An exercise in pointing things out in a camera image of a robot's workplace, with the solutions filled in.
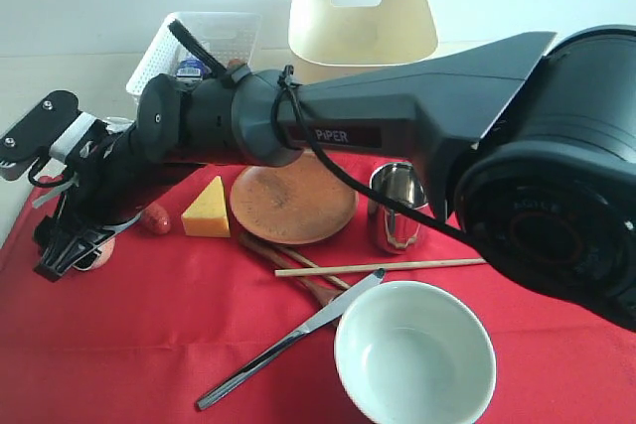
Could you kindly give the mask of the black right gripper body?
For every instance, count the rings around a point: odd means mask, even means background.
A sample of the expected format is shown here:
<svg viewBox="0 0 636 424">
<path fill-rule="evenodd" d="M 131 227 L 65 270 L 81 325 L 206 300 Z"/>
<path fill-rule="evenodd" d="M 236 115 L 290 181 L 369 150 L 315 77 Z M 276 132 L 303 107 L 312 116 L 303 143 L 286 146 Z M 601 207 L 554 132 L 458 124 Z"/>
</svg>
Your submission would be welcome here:
<svg viewBox="0 0 636 424">
<path fill-rule="evenodd" d="M 55 214 L 36 227 L 35 242 L 62 244 L 83 234 L 97 241 L 109 228 L 133 220 L 199 169 L 174 157 L 178 146 L 178 125 L 163 121 L 134 123 L 108 136 L 83 163 L 79 182 L 62 193 Z"/>
</svg>

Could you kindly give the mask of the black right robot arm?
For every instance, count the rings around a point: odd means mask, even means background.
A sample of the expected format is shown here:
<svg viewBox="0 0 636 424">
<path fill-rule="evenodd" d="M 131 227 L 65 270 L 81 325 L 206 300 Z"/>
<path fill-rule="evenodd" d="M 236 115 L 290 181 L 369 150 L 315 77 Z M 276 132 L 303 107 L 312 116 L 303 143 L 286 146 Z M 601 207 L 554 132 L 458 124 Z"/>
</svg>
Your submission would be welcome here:
<svg viewBox="0 0 636 424">
<path fill-rule="evenodd" d="M 635 327 L 635 31 L 513 36 L 410 65 L 301 85 L 234 67 L 193 86 L 158 74 L 136 120 L 71 141 L 37 236 L 50 281 L 209 163 L 280 167 L 304 149 L 404 158 L 426 224 L 506 278 Z"/>
</svg>

